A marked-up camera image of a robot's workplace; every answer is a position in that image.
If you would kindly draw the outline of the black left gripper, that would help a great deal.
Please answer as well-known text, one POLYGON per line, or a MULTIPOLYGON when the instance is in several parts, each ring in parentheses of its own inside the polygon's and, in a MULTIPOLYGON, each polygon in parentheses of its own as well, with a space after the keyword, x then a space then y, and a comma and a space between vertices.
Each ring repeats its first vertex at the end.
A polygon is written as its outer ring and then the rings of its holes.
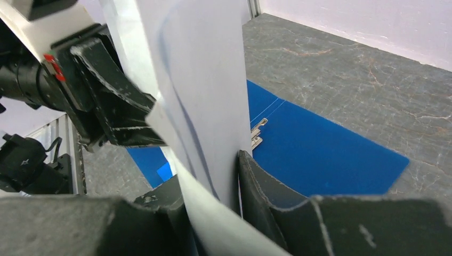
POLYGON ((155 98, 124 74, 106 25, 95 23, 51 45, 37 60, 1 23, 1 96, 65 112, 80 142, 164 146, 145 122, 155 98))

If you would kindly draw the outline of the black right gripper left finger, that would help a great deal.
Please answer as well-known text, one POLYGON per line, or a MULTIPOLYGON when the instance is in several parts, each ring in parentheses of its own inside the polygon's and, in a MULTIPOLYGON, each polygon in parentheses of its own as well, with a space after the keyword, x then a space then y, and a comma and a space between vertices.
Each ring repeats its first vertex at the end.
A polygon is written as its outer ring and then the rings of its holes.
POLYGON ((139 196, 1 198, 1 255, 197 255, 177 177, 139 196))

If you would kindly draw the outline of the blue plastic folder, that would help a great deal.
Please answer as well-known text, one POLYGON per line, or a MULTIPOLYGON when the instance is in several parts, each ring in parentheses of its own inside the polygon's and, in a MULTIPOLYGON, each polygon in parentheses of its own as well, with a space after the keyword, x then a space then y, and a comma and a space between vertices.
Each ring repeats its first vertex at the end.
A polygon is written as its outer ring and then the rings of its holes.
POLYGON ((221 96, 219 83, 205 92, 171 95, 148 122, 169 143, 165 150, 130 154, 152 186, 176 172, 192 175, 226 205, 237 199, 233 173, 239 150, 251 148, 251 129, 263 118, 257 163, 305 196, 380 195, 409 159, 246 81, 221 96))

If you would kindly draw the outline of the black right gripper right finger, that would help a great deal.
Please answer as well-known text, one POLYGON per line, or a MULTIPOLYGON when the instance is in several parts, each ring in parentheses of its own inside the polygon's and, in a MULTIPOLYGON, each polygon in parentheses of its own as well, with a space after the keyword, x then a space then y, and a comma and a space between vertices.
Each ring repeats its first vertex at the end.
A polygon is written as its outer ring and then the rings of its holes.
POLYGON ((238 152, 243 217, 291 255, 451 255, 451 208, 431 198, 305 197, 238 152))

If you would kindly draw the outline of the white paper sheet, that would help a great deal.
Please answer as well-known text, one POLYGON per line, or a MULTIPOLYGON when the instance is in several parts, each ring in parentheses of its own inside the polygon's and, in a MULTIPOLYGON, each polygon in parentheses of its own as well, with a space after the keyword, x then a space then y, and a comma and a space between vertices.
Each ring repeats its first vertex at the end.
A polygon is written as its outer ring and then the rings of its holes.
POLYGON ((240 216, 251 127, 238 1, 101 1, 126 76, 154 96, 191 225, 208 255, 285 255, 240 216))

